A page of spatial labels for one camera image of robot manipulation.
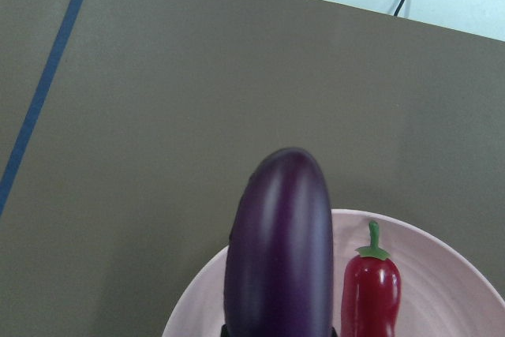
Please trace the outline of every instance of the blue tape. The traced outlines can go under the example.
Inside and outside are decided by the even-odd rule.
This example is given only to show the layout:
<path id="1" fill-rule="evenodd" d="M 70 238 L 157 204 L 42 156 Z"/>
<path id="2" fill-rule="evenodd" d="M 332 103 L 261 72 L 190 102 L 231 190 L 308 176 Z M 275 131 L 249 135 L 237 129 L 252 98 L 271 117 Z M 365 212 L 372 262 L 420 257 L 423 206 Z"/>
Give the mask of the blue tape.
<path id="1" fill-rule="evenodd" d="M 54 74 L 58 68 L 60 59 L 62 58 L 63 51 L 67 41 L 69 40 L 70 33 L 72 32 L 73 25 L 77 19 L 80 6 L 83 0 L 70 0 L 69 6 L 63 17 L 62 24 L 53 42 L 53 47 L 50 50 L 49 57 L 46 61 L 46 66 L 40 77 L 39 84 L 33 95 L 30 107 L 24 117 L 23 125 L 17 135 L 16 142 L 14 143 L 13 150 L 10 153 L 9 161 L 7 162 L 6 169 L 0 180 L 0 216 L 6 206 L 7 198 L 9 197 L 10 190 L 13 187 L 14 180 L 16 179 L 17 171 L 23 159 L 24 152 L 28 146 L 30 137 L 32 136 L 33 129 L 46 100 L 47 93 L 53 81 Z"/>

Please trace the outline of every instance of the blue line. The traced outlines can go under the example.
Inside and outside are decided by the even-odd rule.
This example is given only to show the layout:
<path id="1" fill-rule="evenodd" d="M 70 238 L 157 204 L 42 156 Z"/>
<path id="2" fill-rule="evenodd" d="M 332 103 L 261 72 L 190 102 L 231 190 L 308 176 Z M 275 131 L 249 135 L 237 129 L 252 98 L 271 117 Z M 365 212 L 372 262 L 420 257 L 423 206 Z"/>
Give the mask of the blue line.
<path id="1" fill-rule="evenodd" d="M 30 107 L 24 117 L 23 125 L 17 135 L 16 142 L 14 143 L 13 150 L 10 153 L 9 161 L 7 162 L 6 169 L 0 181 L 0 216 L 6 206 L 7 198 L 9 197 L 10 190 L 13 187 L 14 179 L 16 178 L 17 171 L 23 159 L 24 152 L 28 146 L 30 137 L 32 136 L 33 129 L 39 118 L 40 111 L 44 101 L 46 100 L 49 87 L 53 81 L 54 74 L 58 68 L 60 59 L 62 58 L 63 51 L 67 41 L 69 40 L 70 33 L 72 32 L 73 24 L 77 19 L 80 6 L 83 0 L 70 0 L 69 6 L 66 9 L 65 16 L 63 17 L 62 24 L 53 42 L 53 47 L 50 50 L 49 57 L 46 61 L 46 66 L 40 77 L 39 84 L 33 95 Z"/>

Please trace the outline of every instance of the plastic vegetable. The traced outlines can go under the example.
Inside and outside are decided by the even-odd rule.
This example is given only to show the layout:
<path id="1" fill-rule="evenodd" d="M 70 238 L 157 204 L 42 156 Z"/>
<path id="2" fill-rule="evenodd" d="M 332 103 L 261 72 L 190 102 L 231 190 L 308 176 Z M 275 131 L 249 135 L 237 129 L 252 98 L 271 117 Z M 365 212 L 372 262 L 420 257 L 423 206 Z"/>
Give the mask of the plastic vegetable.
<path id="1" fill-rule="evenodd" d="M 370 246 L 357 249 L 346 267 L 340 337 L 394 337 L 402 293 L 389 253 L 379 248 L 379 225 L 372 221 Z"/>
<path id="2" fill-rule="evenodd" d="M 226 259 L 221 336 L 330 337 L 331 210 L 309 153 L 277 151 L 238 205 Z"/>

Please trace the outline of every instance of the gray table surface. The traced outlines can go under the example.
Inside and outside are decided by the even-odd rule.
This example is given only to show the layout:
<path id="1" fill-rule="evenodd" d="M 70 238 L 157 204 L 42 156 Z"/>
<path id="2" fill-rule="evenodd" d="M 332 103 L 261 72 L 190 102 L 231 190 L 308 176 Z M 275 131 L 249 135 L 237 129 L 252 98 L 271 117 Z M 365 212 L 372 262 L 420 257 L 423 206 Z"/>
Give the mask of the gray table surface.
<path id="1" fill-rule="evenodd" d="M 0 0 L 5 166 L 68 0 Z M 0 218 L 2 336 L 161 335 L 248 176 L 307 148 L 334 208 L 505 294 L 505 43 L 317 0 L 84 0 Z"/>

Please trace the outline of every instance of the green pepper cap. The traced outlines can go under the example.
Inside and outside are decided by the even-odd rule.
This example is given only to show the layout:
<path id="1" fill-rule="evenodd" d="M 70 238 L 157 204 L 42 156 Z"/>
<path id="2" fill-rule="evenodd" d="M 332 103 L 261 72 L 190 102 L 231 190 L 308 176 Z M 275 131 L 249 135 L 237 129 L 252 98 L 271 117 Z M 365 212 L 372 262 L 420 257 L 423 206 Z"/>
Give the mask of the green pepper cap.
<path id="1" fill-rule="evenodd" d="M 356 251 L 360 253 L 362 258 L 370 256 L 378 260 L 386 260 L 389 257 L 389 253 L 379 247 L 379 224 L 377 221 L 372 220 L 368 224 L 368 228 L 370 229 L 370 246 L 362 246 L 361 248 L 357 248 Z"/>

